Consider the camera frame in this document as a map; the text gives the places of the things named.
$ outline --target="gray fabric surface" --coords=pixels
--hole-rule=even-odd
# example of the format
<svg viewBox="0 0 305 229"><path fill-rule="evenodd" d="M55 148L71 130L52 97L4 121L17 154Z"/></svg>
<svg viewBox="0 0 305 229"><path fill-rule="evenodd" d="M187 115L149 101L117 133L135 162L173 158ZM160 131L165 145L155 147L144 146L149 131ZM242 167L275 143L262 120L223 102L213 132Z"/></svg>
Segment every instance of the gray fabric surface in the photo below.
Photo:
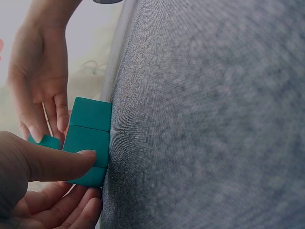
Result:
<svg viewBox="0 0 305 229"><path fill-rule="evenodd" d="M305 2L138 0L105 229L305 228Z"/></svg>

